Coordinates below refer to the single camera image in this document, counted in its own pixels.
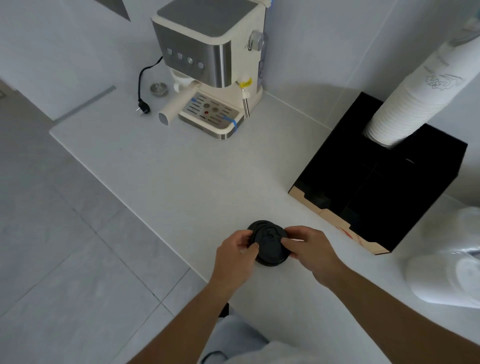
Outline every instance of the countertop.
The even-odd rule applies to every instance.
[[[116,89],[51,134],[202,278],[209,279],[216,248],[233,231],[261,219],[307,225],[323,230],[352,269],[480,343],[480,310],[423,302],[405,283],[405,260],[429,252],[421,222],[392,254],[373,256],[288,195],[330,130],[264,94],[238,132],[218,141],[178,119],[162,125],[157,112],[171,95],[154,98],[148,85],[151,114],[135,114],[134,87]],[[458,207],[442,196],[423,219]],[[274,268],[256,264],[230,303],[269,339],[318,352],[325,363],[389,362],[345,306],[293,259]]]

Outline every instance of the espresso machine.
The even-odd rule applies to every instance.
[[[165,64],[191,78],[159,112],[219,140],[262,98],[265,12],[271,0],[173,0],[152,17]]]

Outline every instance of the forearm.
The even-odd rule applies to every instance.
[[[393,364],[477,363],[480,358],[479,346],[426,319],[346,266],[327,286]]]
[[[196,363],[229,299],[229,293],[207,284],[129,363]]]

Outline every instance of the yellow label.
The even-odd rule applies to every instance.
[[[241,83],[239,83],[239,86],[240,86],[241,88],[246,88],[246,87],[250,86],[250,85],[252,84],[252,82],[253,82],[253,81],[252,81],[252,78],[250,77],[250,80],[248,80],[247,82],[241,82]]]

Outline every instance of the power cord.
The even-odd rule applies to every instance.
[[[144,73],[145,70],[148,70],[149,68],[152,68],[158,65],[160,61],[162,61],[162,59],[163,59],[163,56],[160,57],[160,59],[154,65],[148,66],[142,69],[140,71],[140,74],[138,75],[138,109],[137,111],[141,110],[143,114],[148,114],[150,112],[150,106],[148,106],[148,104],[145,101],[143,101],[142,98],[140,97],[140,84],[142,82],[142,74]]]

